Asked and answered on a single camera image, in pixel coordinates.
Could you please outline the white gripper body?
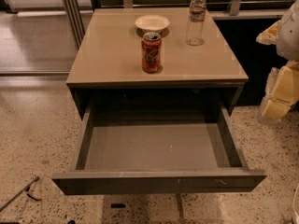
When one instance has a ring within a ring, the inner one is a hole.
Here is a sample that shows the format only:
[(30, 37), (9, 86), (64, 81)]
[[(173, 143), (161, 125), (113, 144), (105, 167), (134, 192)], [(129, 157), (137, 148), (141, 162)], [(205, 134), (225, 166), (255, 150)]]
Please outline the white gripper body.
[(299, 0), (291, 5), (279, 22), (277, 54), (287, 60), (299, 61)]

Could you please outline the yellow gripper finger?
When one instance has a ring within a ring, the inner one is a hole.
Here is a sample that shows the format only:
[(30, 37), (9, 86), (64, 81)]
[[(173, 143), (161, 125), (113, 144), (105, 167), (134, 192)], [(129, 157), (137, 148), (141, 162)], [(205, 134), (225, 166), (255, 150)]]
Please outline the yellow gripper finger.
[(256, 41), (264, 45), (276, 45), (279, 24), (280, 21), (276, 21), (263, 32), (259, 33)]
[(261, 102), (261, 116), (271, 121), (281, 120), (299, 101), (299, 62), (287, 62), (280, 69), (273, 67)]

